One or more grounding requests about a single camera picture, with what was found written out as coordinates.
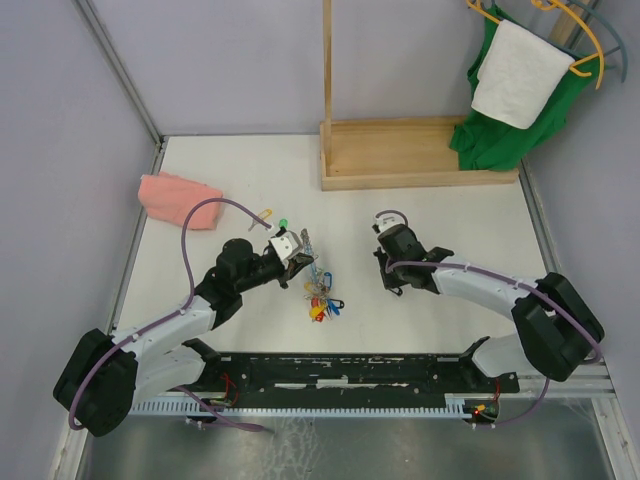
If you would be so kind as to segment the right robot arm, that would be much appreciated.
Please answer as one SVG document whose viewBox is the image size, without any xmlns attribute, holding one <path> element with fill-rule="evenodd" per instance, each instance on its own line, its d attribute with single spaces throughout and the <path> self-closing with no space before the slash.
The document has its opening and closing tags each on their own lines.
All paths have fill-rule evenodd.
<svg viewBox="0 0 640 480">
<path fill-rule="evenodd" d="M 401 295 L 411 287 L 460 298 L 513 322 L 513 334 L 487 337 L 467 349 L 469 360 L 458 368 L 467 389 L 481 391 L 495 378 L 525 369 L 563 382 L 578 366 L 601 358 L 604 328 L 563 275 L 532 279 L 487 270 L 449 249 L 425 249 L 408 225 L 392 218 L 372 229 L 386 290 Z"/>
</svg>

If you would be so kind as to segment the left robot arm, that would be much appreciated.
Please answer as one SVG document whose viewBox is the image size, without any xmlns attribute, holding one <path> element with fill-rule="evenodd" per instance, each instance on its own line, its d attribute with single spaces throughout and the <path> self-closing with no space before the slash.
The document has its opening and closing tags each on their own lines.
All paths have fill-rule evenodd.
<svg viewBox="0 0 640 480">
<path fill-rule="evenodd" d="M 291 232 L 271 238 L 262 253 L 245 239 L 232 239 L 174 311 L 116 334 L 85 333 L 53 389 L 69 426 L 101 437 L 133 406 L 165 391 L 215 387 L 221 366 L 200 336 L 231 319 L 244 292 L 272 281 L 287 288 L 313 260 Z"/>
</svg>

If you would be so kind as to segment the metal keyring plate with keys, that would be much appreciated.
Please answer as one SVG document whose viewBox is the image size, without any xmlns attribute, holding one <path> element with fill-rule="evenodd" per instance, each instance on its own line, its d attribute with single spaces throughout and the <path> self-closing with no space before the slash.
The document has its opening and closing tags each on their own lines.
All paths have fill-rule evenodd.
<svg viewBox="0 0 640 480">
<path fill-rule="evenodd" d="M 309 232 L 301 230 L 303 252 L 312 258 L 309 268 L 309 280 L 304 284 L 305 299 L 309 301 L 309 317 L 314 323 L 322 323 L 339 317 L 345 307 L 345 303 L 332 296 L 333 275 L 331 272 L 321 269 L 317 265 L 316 255 Z"/>
</svg>

